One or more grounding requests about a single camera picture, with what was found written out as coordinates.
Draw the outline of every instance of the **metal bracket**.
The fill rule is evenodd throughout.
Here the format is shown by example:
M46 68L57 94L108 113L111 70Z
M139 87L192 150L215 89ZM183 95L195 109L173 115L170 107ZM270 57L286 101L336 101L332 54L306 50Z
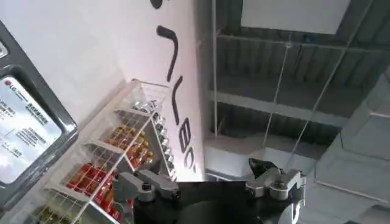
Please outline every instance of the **metal bracket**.
M163 198L172 198L179 191L179 186L177 183L169 181L162 176L158 176L150 170L139 171L137 173L137 177L140 180L153 185Z
M8 55L8 50L4 46L4 44L0 41L0 58L5 57Z
M262 197L264 195L265 188L269 187L275 180L277 180L280 174L280 169L271 168L255 180L248 181L245 184L245 187L251 191L255 198Z

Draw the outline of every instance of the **ceiling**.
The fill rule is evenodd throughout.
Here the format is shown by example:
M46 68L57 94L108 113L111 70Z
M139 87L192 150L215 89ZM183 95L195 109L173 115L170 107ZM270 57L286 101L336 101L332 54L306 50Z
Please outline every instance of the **ceiling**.
M335 35L241 27L242 7L242 1L217 1L220 31L217 42L218 92L227 92L223 84L225 79L235 79L236 82L229 83L244 89L249 87L243 85L243 79L258 88L263 85L276 90L286 43L290 42L292 47L286 55L280 92L285 90L289 93L291 86L300 88L298 86L304 85L317 90L314 92L317 99L346 49L325 92L325 95L328 94L327 102L326 99L320 101L317 111L348 119L390 61L390 2L387 0L374 1L350 46L347 42L367 7L365 0L351 0ZM333 104L345 96L332 95L341 90L350 91L351 95L340 102L345 107ZM262 100L272 102L272 98L273 95ZM290 104L288 98L282 101L282 97L276 98L278 103ZM314 103L315 100L306 103L305 108L311 111ZM269 111L244 108L236 103L218 103L218 122L221 124L223 121L219 132L223 135L244 137L265 132L269 116ZM305 119L273 113L269 132L297 139L304 125ZM330 145L340 129L340 126L310 122L302 141Z

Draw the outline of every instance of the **clear acrylic display rack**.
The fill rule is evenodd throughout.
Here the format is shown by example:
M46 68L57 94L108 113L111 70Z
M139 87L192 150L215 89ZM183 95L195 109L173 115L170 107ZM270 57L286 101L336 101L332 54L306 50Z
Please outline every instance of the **clear acrylic display rack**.
M71 152L50 170L46 182L34 194L27 194L23 205L14 208L17 212L7 223L132 223L132 219L125 217L116 220L100 206L97 201L101 197L97 197L116 173L159 167L160 173L171 177L153 122L169 92L167 86L138 80L126 84L81 131L79 139L69 149ZM118 127L133 128L126 145L108 141L122 134L118 133ZM148 152L152 152L153 160L135 167L128 153L140 144L139 137L149 143ZM80 172L85 169L94 169L99 179L87 176L88 171ZM77 184L70 183L77 180L84 180L85 187L72 189Z

